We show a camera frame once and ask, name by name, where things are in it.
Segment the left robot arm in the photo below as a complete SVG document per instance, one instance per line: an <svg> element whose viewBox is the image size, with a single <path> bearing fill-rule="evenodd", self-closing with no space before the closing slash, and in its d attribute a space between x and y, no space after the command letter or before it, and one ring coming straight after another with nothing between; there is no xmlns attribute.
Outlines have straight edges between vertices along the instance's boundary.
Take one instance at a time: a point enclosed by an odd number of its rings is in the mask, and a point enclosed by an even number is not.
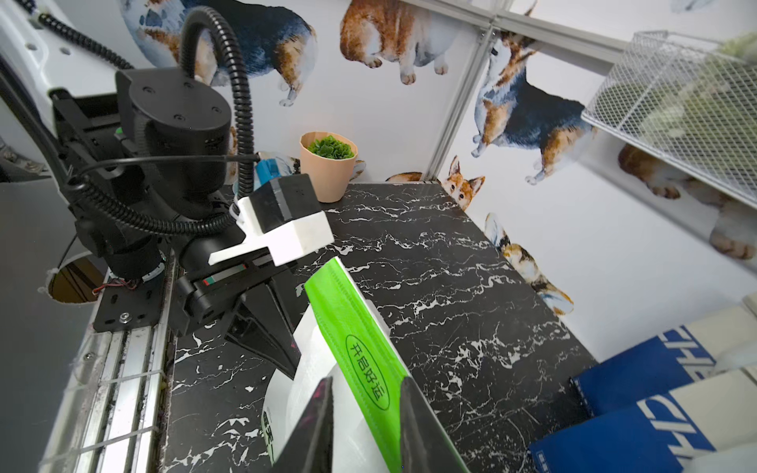
<svg viewBox="0 0 757 473"><path fill-rule="evenodd" d="M1 96L39 147L75 234L112 279L98 331L156 322L226 339L293 376L294 270L330 244L307 175L265 179L250 79L313 38L299 16L238 1L125 1L137 68L37 1L1 5Z"/></svg>

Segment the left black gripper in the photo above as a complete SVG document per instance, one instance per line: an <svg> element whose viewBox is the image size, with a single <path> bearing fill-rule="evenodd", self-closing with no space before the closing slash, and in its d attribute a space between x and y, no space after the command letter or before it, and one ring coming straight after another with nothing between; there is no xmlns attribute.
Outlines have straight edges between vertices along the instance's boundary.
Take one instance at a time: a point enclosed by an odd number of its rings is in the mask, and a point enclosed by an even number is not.
<svg viewBox="0 0 757 473"><path fill-rule="evenodd" d="M173 283L171 330L185 337L216 321L226 341L293 378L301 360L294 338L300 313L296 262L277 266L265 250L228 261L181 266Z"/></svg>

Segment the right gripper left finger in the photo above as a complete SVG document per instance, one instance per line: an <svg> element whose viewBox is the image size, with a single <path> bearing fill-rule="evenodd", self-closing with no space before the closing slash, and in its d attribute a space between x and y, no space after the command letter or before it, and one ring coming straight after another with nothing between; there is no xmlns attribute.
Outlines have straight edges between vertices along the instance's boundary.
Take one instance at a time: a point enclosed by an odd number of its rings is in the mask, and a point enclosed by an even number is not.
<svg viewBox="0 0 757 473"><path fill-rule="evenodd" d="M332 377L323 378L311 396L271 472L323 472L332 470Z"/></svg>

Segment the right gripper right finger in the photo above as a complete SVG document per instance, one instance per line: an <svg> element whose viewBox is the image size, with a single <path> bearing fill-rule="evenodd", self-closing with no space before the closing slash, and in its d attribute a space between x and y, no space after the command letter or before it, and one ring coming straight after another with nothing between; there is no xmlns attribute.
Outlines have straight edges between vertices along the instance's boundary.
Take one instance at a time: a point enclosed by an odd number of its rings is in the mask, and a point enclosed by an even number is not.
<svg viewBox="0 0 757 473"><path fill-rule="evenodd" d="M403 472L468 472L411 376L402 380L400 388L400 452Z"/></svg>

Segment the blue white bag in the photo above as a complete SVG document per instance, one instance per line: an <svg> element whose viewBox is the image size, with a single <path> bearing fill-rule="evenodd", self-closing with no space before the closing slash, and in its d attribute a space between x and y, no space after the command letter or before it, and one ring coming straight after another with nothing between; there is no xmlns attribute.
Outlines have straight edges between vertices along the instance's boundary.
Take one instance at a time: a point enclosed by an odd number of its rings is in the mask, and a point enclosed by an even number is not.
<svg viewBox="0 0 757 473"><path fill-rule="evenodd" d="M644 398L530 446L538 472L683 472L756 443L756 367Z"/></svg>

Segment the green white bag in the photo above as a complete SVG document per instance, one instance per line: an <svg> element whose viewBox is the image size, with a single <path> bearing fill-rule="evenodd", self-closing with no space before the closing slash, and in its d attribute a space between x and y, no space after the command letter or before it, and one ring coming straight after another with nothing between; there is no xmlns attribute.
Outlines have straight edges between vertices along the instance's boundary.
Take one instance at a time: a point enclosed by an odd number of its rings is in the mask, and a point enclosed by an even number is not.
<svg viewBox="0 0 757 473"><path fill-rule="evenodd" d="M274 372L264 398L261 431L270 469L315 388L331 376L330 472L403 472L400 388L413 376L384 319L337 257L311 276L305 290L310 303L294 333L302 353L297 372L293 378Z"/></svg>

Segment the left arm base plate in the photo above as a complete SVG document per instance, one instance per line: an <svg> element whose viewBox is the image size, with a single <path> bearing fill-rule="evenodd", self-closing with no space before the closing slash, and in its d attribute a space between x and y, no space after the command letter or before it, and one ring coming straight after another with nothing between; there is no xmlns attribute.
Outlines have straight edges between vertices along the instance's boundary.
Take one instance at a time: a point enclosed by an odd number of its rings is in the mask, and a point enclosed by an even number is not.
<svg viewBox="0 0 757 473"><path fill-rule="evenodd" d="M163 311L167 269L158 268L148 280L112 278L98 291L92 322L96 333L128 331L156 325Z"/></svg>

